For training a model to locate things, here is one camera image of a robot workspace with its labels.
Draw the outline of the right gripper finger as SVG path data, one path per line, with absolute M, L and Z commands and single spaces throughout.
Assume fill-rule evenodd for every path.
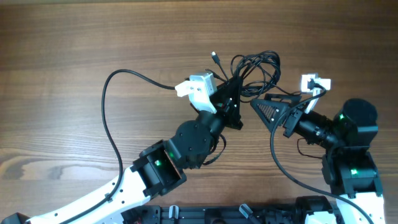
M 301 100 L 301 95 L 284 95 L 284 94 L 274 94 L 274 93 L 266 93 L 265 100 L 272 101 L 273 99 L 290 100 L 291 103 L 298 103 Z
M 284 113 L 290 108 L 288 103 L 260 99 L 252 100 L 250 105 L 269 131 L 285 121 Z

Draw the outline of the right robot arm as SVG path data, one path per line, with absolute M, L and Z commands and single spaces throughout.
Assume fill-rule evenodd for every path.
M 384 223 L 381 178 L 369 152 L 378 133 L 376 107 L 364 99 L 348 99 L 330 119 L 310 109 L 322 96 L 319 93 L 301 100 L 298 96 L 267 94 L 263 100 L 252 100 L 251 106 L 271 133 L 271 156 L 297 185 L 335 198 L 345 223 Z M 279 126 L 284 128 L 285 137 L 298 134 L 325 149 L 322 174 L 329 192 L 304 184 L 283 168 L 274 146 Z

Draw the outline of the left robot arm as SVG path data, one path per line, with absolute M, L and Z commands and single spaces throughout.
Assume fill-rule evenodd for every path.
M 163 196 L 187 177 L 185 169 L 199 169 L 210 164 L 212 154 L 225 127 L 240 130 L 239 114 L 242 78 L 231 78 L 209 94 L 204 81 L 192 87 L 185 81 L 175 87 L 178 95 L 186 91 L 202 93 L 209 101 L 206 108 L 196 107 L 198 117 L 182 123 L 175 136 L 161 140 L 143 150 L 132 166 L 90 194 L 44 215 L 29 218 L 15 213 L 3 223 L 106 223 L 115 221 L 116 214 L 140 207 L 157 196 Z

